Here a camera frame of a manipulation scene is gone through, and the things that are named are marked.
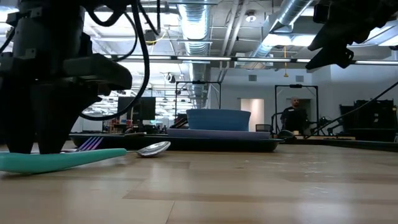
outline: fluorescent light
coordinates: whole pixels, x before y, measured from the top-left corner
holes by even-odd
[[[358,60],[356,65],[398,65],[398,61]]]
[[[133,37],[91,37],[91,39],[107,41],[107,42],[124,42],[132,40]]]
[[[288,46],[292,45],[292,40],[287,35],[268,34],[267,37],[262,41],[262,44],[265,46]]]
[[[311,59],[297,59],[297,63],[309,63]]]
[[[313,17],[313,12],[314,12],[314,8],[313,7],[307,7],[303,13],[301,13],[300,16],[311,16]]]
[[[384,26],[384,27],[382,27],[382,28],[378,28],[378,27],[374,28],[374,29],[370,32],[367,41],[370,40],[370,39],[372,39],[372,38],[375,37],[375,36],[378,36],[378,35],[384,33],[385,31],[389,30],[391,27],[392,27],[392,26]]]
[[[237,58],[240,62],[290,62],[289,58]]]
[[[379,46],[395,46],[398,45],[398,35],[379,44]]]
[[[128,56],[127,59],[138,59],[138,60],[143,60],[144,57],[142,55],[130,55]],[[149,60],[170,60],[171,56],[156,56],[156,55],[150,55]]]
[[[145,4],[144,6],[145,6],[145,8],[147,8],[147,7],[156,8],[157,7],[155,4]]]
[[[307,47],[312,43],[314,38],[315,35],[297,35],[293,37],[292,45]]]
[[[177,40],[178,43],[191,43],[191,44],[212,44],[210,40]]]
[[[192,57],[192,56],[178,56],[177,60],[208,60],[208,61],[230,61],[230,57]]]

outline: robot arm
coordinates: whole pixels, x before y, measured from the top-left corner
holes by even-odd
[[[363,43],[375,27],[384,26],[397,11],[398,0],[321,0],[313,20],[325,25],[308,46],[311,51],[321,51],[306,68],[331,64],[348,67],[354,53],[346,46]]]
[[[29,154],[36,140],[40,153],[59,153],[79,114],[98,101],[98,95],[131,88],[129,70],[93,54],[90,36],[83,32],[85,10],[102,26],[111,26],[120,16],[128,16],[129,4],[136,36],[143,37],[138,0],[19,1],[19,12],[7,18],[14,27],[12,52],[0,57],[0,119],[10,152]],[[104,22],[94,14],[101,6],[114,11]],[[147,54],[144,38],[139,41]]]

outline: ceiling duct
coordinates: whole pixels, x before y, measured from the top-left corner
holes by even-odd
[[[185,40],[185,50],[188,55],[203,56],[209,54],[209,43],[200,42],[209,35],[210,6],[199,4],[180,4],[178,9],[181,15],[181,28]],[[191,63],[190,76],[192,81],[208,81],[210,65],[206,63]],[[208,85],[192,85],[194,103],[197,108],[206,105]]]
[[[280,10],[267,16],[262,26],[264,40],[270,32],[291,32],[294,22],[300,17],[304,10],[313,0],[284,0]],[[264,58],[271,51],[273,46],[264,45],[264,40],[260,43],[251,57]],[[241,66],[246,69],[264,68],[265,65],[258,66],[258,63],[248,62]]]

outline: black cable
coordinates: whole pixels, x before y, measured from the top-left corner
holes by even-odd
[[[156,1],[157,31],[160,32],[160,0]]]
[[[144,16],[145,20],[147,21],[147,23],[148,23],[150,29],[151,29],[152,31],[154,31],[155,35],[159,35],[159,33],[157,32],[157,30],[156,30],[156,28],[154,27],[153,23],[150,21],[150,19],[149,19],[147,13],[146,13],[144,7],[142,6],[140,0],[135,0],[135,1],[138,2],[138,8],[139,8],[139,10],[141,11],[142,15]]]
[[[131,17],[126,12],[124,12],[123,14],[124,14],[124,16],[126,16],[127,20],[130,22],[132,28],[134,29],[134,36],[136,39],[134,40],[134,45],[132,46],[132,49],[127,54],[123,55],[122,57],[112,59],[112,61],[114,61],[114,62],[120,62],[120,61],[128,58],[135,51],[135,49],[137,47],[137,42],[138,42],[136,25],[134,24]]]
[[[101,21],[97,15],[95,14],[94,10],[87,10],[88,15],[91,17],[91,19],[98,25],[103,26],[103,27],[111,27],[113,26],[119,18],[123,15],[123,12],[113,12],[112,15],[106,20],[106,21]]]
[[[338,117],[338,118],[335,118],[335,119],[329,121],[327,124],[324,124],[324,125],[320,126],[320,127],[317,128],[316,130],[314,130],[309,136],[306,136],[304,139],[308,139],[309,137],[311,137],[311,136],[313,136],[314,134],[316,134],[319,130],[322,130],[323,128],[325,128],[326,126],[330,125],[331,123],[334,123],[335,121],[337,121],[337,120],[339,120],[339,119],[341,119],[341,118],[343,118],[343,117],[345,117],[345,116],[348,116],[348,115],[350,115],[350,114],[352,114],[352,113],[354,113],[354,112],[357,112],[358,110],[360,110],[361,108],[364,108],[365,106],[370,105],[371,103],[375,102],[377,99],[379,99],[380,97],[382,97],[384,94],[386,94],[388,91],[392,90],[392,89],[393,89],[395,86],[397,86],[397,85],[398,85],[398,82],[395,82],[392,86],[390,86],[389,88],[387,88],[386,90],[384,90],[382,93],[378,94],[377,97],[371,99],[370,101],[368,101],[368,102],[365,103],[364,105],[362,105],[362,106],[360,106],[360,107],[358,107],[358,108],[356,108],[356,109],[354,109],[354,110],[352,110],[352,111],[350,111],[350,112],[348,112],[348,113],[345,113],[345,114],[341,115],[341,116]]]
[[[15,35],[15,28],[12,28],[10,31],[9,36],[7,37],[6,41],[4,42],[4,44],[0,47],[0,54],[7,48],[7,46],[10,44],[12,38]]]
[[[134,97],[134,99],[121,111],[109,115],[109,116],[101,116],[101,117],[93,117],[93,116],[88,116],[83,113],[80,114],[82,118],[91,120],[91,121],[104,121],[108,119],[113,119],[117,118],[118,116],[121,116],[125,113],[127,113],[129,110],[131,110],[132,107],[136,106],[139,101],[141,100],[142,95],[145,92],[145,89],[147,88],[147,85],[149,83],[149,77],[150,77],[150,70],[149,70],[149,53],[148,49],[145,43],[145,37],[144,37],[144,31],[142,30],[142,25],[141,25],[141,20],[139,18],[139,11],[138,11],[138,5],[139,5],[139,0],[132,0],[131,3],[131,11],[132,11],[132,16],[134,18],[134,22],[136,23],[136,28],[137,28],[137,36],[139,38],[139,43],[141,45],[141,50],[142,50],[142,57],[144,59],[144,81],[142,82],[141,88],[138,91],[137,95]]]

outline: wooden table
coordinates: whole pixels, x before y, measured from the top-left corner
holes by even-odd
[[[0,172],[2,224],[398,223],[398,154],[135,153],[61,172]]]

